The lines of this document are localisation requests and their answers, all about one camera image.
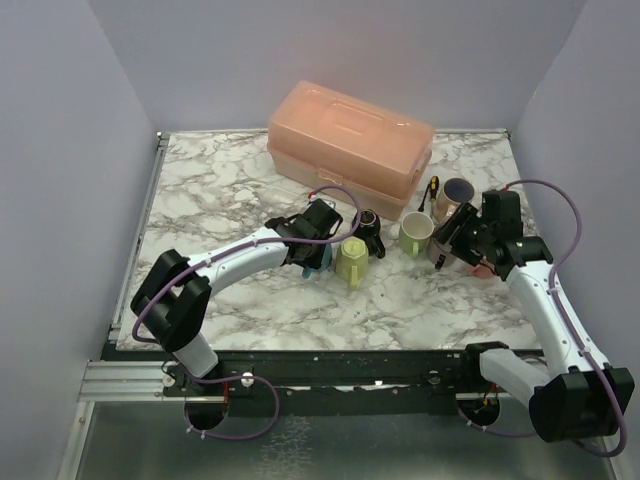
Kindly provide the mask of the salmon pink mug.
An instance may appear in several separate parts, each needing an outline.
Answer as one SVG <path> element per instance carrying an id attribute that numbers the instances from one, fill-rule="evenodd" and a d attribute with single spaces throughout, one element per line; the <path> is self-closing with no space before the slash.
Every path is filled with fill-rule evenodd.
<path id="1" fill-rule="evenodd" d="M 469 274 L 480 279 L 490 279 L 496 275 L 496 271 L 493 265 L 481 262 L 476 266 L 472 266 L 469 269 Z"/>

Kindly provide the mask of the blue mug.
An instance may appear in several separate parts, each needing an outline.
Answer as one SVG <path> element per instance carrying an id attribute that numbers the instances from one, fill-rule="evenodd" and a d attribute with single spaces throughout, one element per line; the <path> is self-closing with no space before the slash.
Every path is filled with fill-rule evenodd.
<path id="1" fill-rule="evenodd" d="M 302 277 L 308 279 L 312 273 L 321 273 L 327 270 L 332 259 L 332 247 L 330 244 L 318 245 L 317 251 L 303 261 Z"/>

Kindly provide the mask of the purple mug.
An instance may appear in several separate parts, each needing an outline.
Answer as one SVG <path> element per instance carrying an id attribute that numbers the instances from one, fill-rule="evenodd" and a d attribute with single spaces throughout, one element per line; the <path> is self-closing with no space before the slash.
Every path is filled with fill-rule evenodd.
<path id="1" fill-rule="evenodd" d="M 445 246 L 438 241 L 437 235 L 441 229 L 442 225 L 437 224 L 425 250 L 427 259 L 434 265 L 436 271 L 451 267 L 458 260 L 458 258 L 451 253 L 449 246 Z"/>

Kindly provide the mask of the light green round mug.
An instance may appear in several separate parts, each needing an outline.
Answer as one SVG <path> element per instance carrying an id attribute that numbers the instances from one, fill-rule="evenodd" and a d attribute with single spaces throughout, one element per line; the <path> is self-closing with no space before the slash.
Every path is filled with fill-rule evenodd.
<path id="1" fill-rule="evenodd" d="M 434 223 L 429 215 L 419 211 L 406 214 L 400 222 L 400 249 L 410 258 L 417 258 L 429 243 L 433 231 Z"/>

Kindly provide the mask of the black mug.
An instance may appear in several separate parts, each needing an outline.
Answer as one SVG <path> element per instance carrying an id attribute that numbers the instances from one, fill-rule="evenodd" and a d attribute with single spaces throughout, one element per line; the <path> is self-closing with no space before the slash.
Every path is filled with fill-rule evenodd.
<path id="1" fill-rule="evenodd" d="M 375 256 L 378 259 L 386 256 L 386 249 L 380 237 L 381 221 L 375 211 L 362 210 L 360 220 L 354 216 L 351 226 L 356 228 L 354 236 L 365 242 L 369 256 Z"/>

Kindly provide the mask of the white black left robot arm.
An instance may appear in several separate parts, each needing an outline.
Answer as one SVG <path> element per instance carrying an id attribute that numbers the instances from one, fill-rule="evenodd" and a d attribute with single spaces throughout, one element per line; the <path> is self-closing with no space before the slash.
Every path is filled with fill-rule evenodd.
<path id="1" fill-rule="evenodd" d="M 151 340 L 186 369 L 186 382 L 206 395 L 220 385 L 217 354 L 201 333 L 209 301 L 255 273 L 294 264 L 318 270 L 342 216 L 321 199 L 290 217 L 268 220 L 249 236 L 212 252 L 170 249 L 155 261 L 130 303 Z"/>

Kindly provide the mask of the iridescent beige mug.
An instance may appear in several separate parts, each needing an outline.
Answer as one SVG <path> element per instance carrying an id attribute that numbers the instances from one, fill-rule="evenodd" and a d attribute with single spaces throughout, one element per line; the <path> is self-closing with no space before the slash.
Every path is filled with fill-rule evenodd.
<path id="1" fill-rule="evenodd" d="M 436 196 L 432 211 L 433 220 L 436 224 L 443 224 L 461 204 L 471 202 L 474 195 L 475 188 L 468 180 L 463 178 L 447 180 Z"/>

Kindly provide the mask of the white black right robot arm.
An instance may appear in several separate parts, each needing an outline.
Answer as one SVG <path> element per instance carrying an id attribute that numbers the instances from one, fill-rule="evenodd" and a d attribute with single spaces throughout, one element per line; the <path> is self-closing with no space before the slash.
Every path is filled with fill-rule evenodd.
<path id="1" fill-rule="evenodd" d="M 624 412 L 635 383 L 595 346 L 557 278 L 544 240 L 527 236 L 520 197 L 490 190 L 475 208 L 461 204 L 435 231 L 445 251 L 469 265 L 488 261 L 519 299 L 546 360 L 527 363 L 501 342 L 468 345 L 461 383 L 481 391 L 495 384 L 524 405 L 536 434 L 546 442 L 617 435 L 626 438 Z"/>

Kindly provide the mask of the green faceted mug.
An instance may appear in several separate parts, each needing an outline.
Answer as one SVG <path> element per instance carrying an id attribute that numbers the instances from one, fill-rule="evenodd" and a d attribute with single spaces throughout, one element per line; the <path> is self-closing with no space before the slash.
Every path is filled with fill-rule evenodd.
<path id="1" fill-rule="evenodd" d="M 350 290 L 358 289 L 369 271 L 369 252 L 364 240 L 351 236 L 340 243 L 335 272 Z"/>

